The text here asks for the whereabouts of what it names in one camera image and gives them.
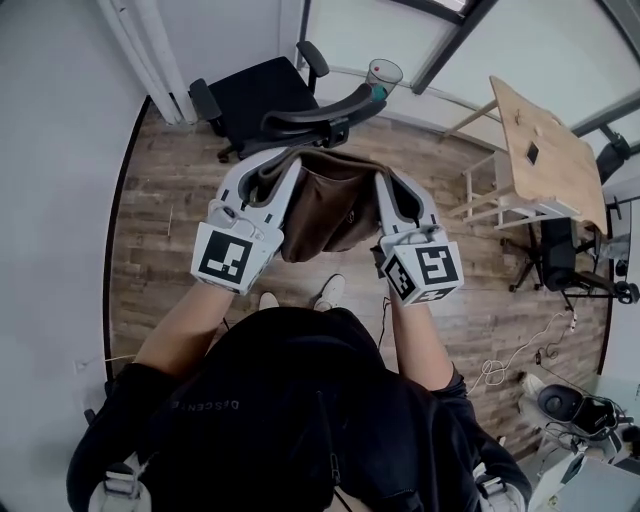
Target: wooden floor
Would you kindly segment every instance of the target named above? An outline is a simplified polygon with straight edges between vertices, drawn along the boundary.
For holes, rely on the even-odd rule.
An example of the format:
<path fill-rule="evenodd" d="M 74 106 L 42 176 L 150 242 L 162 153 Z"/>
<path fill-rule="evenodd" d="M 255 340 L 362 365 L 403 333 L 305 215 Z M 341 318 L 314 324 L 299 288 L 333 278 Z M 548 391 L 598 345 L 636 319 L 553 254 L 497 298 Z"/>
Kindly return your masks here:
<path fill-rule="evenodd" d="M 189 268 L 197 223 L 206 216 L 208 202 L 234 163 L 218 163 L 216 152 L 224 142 L 205 123 L 168 127 L 157 110 L 150 108 L 133 152 L 117 219 L 111 279 L 114 357 L 135 354 L 145 336 L 192 284 Z M 377 118 L 353 129 L 340 150 L 401 169 L 433 195 L 450 239 L 458 242 L 466 283 L 446 301 L 433 304 L 432 311 L 469 385 L 478 378 L 486 359 L 508 360 L 546 327 L 554 313 L 564 310 L 558 294 L 533 291 L 532 278 L 521 291 L 509 293 L 508 285 L 522 257 L 503 250 L 499 240 L 507 237 L 526 243 L 523 228 L 500 232 L 490 224 L 468 226 L 444 215 L 464 197 L 460 172 L 487 155 L 486 150 L 456 138 L 438 144 L 429 132 Z M 378 339 L 386 284 L 375 275 L 369 254 L 373 244 L 363 242 L 349 252 L 322 254 L 307 263 L 274 260 L 251 294 L 236 298 L 227 316 L 229 323 L 255 311 L 261 293 L 267 290 L 283 305 L 309 305 L 325 281 L 340 272 L 347 278 L 342 305 Z M 557 359 L 546 359 L 543 364 L 582 384 L 597 368 L 606 301 L 581 299 L 577 312 L 575 333 L 564 337 Z M 389 317 L 382 353 L 387 365 L 396 368 Z M 470 395 L 480 424 L 494 436 L 507 436 L 507 448 L 518 458 L 530 453 L 537 442 L 530 429 L 518 422 L 518 373 L 531 370 L 554 382 L 536 368 L 534 354 L 538 347 L 558 340 L 569 321 L 569 316 L 556 319 L 547 334 L 523 350 L 503 384 L 481 382 Z M 121 363 L 116 361 L 116 370 Z"/>

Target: cable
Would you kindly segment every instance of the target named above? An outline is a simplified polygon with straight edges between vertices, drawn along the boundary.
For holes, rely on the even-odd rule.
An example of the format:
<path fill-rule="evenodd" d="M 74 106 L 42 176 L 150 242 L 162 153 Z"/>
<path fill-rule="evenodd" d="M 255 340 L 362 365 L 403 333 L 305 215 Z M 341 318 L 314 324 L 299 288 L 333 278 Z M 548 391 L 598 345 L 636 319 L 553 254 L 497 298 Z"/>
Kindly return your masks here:
<path fill-rule="evenodd" d="M 633 229 L 633 202 L 629 203 L 629 248 L 627 249 L 627 272 L 624 275 L 624 282 L 629 279 L 629 262 L 631 261 L 631 230 Z"/>
<path fill-rule="evenodd" d="M 549 347 L 553 346 L 553 345 L 560 345 L 560 343 L 562 343 L 562 340 L 564 339 L 564 335 L 567 334 L 567 329 L 571 329 L 571 331 L 573 332 L 575 330 L 575 319 L 577 319 L 576 316 L 576 306 L 578 305 L 578 301 L 584 297 L 585 294 L 580 295 L 580 297 L 577 297 L 575 302 L 573 303 L 573 305 L 571 306 L 571 310 L 572 310 L 572 314 L 573 314 L 573 318 L 574 320 L 571 322 L 571 324 L 565 328 L 564 331 L 562 331 L 562 334 L 560 335 L 560 339 L 558 341 L 550 341 L 549 343 L 547 343 L 547 346 L 544 347 L 544 356 L 548 359 L 555 359 L 556 357 L 558 357 L 560 355 L 560 352 L 558 350 L 554 350 L 553 352 L 549 352 Z"/>
<path fill-rule="evenodd" d="M 136 357 L 138 354 L 129 354 L 127 356 L 120 356 L 120 357 L 111 357 L 109 359 L 105 359 L 104 362 L 108 363 L 109 361 L 117 361 L 118 359 L 128 359 L 130 357 Z"/>
<path fill-rule="evenodd" d="M 554 377 L 557 377 L 558 379 L 560 379 L 563 382 L 566 382 L 567 384 L 569 384 L 570 386 L 573 386 L 576 389 L 579 389 L 580 391 L 586 393 L 589 396 L 593 396 L 591 393 L 589 393 L 586 389 L 581 388 L 580 386 L 574 384 L 573 382 L 569 382 L 567 379 L 560 377 L 560 375 L 558 375 L 555 372 L 552 372 L 551 370 L 549 370 L 549 368 L 545 368 L 544 366 L 542 366 L 542 354 L 541 354 L 542 349 L 539 348 L 538 351 L 536 352 L 536 364 L 542 368 L 545 372 L 550 373 L 551 375 L 553 375 Z"/>
<path fill-rule="evenodd" d="M 549 320 L 549 323 L 547 324 L 547 327 L 545 327 L 544 331 L 540 331 L 539 333 L 535 334 L 527 343 L 525 343 L 518 350 L 516 350 L 513 353 L 513 355 L 509 358 L 509 361 L 507 362 L 506 365 L 502 361 L 497 361 L 495 359 L 487 359 L 482 364 L 482 369 L 481 369 L 482 373 L 480 373 L 480 375 L 478 376 L 478 379 L 476 380 L 475 384 L 473 385 L 473 387 L 469 390 L 469 393 L 467 393 L 467 394 L 471 394 L 471 392 L 474 389 L 476 389 L 476 387 L 480 383 L 480 379 L 482 378 L 483 375 L 484 375 L 484 382 L 485 382 L 485 384 L 487 386 L 499 386 L 500 384 L 502 384 L 504 382 L 505 378 L 506 378 L 507 370 L 511 366 L 511 363 L 513 362 L 515 357 L 521 351 L 523 351 L 525 348 L 527 348 L 529 345 L 531 345 L 531 343 L 533 343 L 533 340 L 535 340 L 538 336 L 541 336 L 541 335 L 545 334 L 549 330 L 549 328 L 551 327 L 551 324 L 553 323 L 553 321 L 557 317 L 566 316 L 566 315 L 567 315 L 567 312 L 556 313 L 555 315 L 553 315 L 551 317 L 551 320 Z M 491 375 L 494 375 L 496 373 L 501 373 L 502 374 L 502 376 L 500 377 L 500 380 L 498 382 L 490 382 L 489 378 L 491 377 Z"/>
<path fill-rule="evenodd" d="M 542 468 L 544 467 L 544 463 L 547 462 L 547 460 L 549 459 L 549 457 L 551 457 L 555 452 L 557 452 L 560 448 L 563 448 L 562 446 L 557 446 L 555 447 L 553 450 L 551 450 L 549 453 L 547 453 L 544 458 L 542 459 L 542 462 L 540 463 L 540 468 L 538 469 L 538 472 L 536 473 L 536 475 L 538 475 L 538 477 L 540 476 L 540 473 L 542 472 Z"/>
<path fill-rule="evenodd" d="M 380 339 L 378 340 L 378 352 L 380 352 L 380 347 L 382 346 L 382 337 L 384 336 L 385 320 L 387 319 L 387 308 L 389 304 L 391 304 L 389 297 L 382 299 L 382 331 L 380 332 Z"/>
<path fill-rule="evenodd" d="M 347 509 L 347 512 L 353 512 L 353 510 L 351 510 L 351 507 L 349 505 L 347 505 L 347 502 L 344 501 L 344 498 L 342 496 L 340 496 L 340 493 L 338 491 L 336 491 L 335 489 L 333 490 L 333 494 L 336 495 L 336 498 L 338 498 L 340 500 L 340 503 L 342 503 L 342 506 Z"/>

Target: chair backrest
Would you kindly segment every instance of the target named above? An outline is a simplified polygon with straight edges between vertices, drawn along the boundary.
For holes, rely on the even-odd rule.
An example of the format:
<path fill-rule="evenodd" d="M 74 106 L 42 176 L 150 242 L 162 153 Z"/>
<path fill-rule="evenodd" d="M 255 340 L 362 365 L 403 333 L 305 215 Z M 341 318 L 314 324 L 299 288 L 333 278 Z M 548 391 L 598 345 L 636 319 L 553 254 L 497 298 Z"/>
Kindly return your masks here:
<path fill-rule="evenodd" d="M 362 84 L 343 100 L 326 107 L 302 112 L 268 112 L 262 119 L 261 130 L 273 139 L 286 140 L 313 133 L 323 138 L 330 135 L 333 125 L 354 126 L 377 115 L 386 105 L 384 100 L 373 99 L 369 84 Z"/>

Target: shoe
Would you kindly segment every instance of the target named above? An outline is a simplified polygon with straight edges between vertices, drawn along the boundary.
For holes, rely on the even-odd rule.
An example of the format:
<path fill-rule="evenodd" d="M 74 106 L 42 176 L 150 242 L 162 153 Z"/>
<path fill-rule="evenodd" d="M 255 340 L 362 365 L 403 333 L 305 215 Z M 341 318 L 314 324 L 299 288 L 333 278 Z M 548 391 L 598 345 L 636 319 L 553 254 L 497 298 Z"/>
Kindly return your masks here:
<path fill-rule="evenodd" d="M 258 311 L 262 311 L 263 309 L 269 308 L 277 308 L 280 304 L 278 304 L 278 299 L 271 292 L 263 293 L 260 297 L 260 305 L 258 306 Z"/>
<path fill-rule="evenodd" d="M 347 280 L 342 274 L 334 275 L 327 281 L 327 284 L 324 285 L 320 298 L 316 301 L 313 309 L 315 311 L 328 311 L 331 308 L 335 308 L 342 298 L 346 283 Z"/>

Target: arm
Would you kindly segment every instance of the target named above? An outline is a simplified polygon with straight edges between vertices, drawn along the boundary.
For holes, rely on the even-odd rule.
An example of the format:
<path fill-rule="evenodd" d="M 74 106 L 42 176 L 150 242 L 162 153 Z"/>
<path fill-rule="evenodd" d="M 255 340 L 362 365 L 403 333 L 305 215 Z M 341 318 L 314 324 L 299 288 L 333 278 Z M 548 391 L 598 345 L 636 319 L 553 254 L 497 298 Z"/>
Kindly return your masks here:
<path fill-rule="evenodd" d="M 403 307 L 391 290 L 391 311 L 400 374 L 430 391 L 447 387 L 453 363 L 440 341 L 429 306 Z"/>
<path fill-rule="evenodd" d="M 135 362 L 184 379 L 202 361 L 233 293 L 196 283 L 145 340 Z"/>

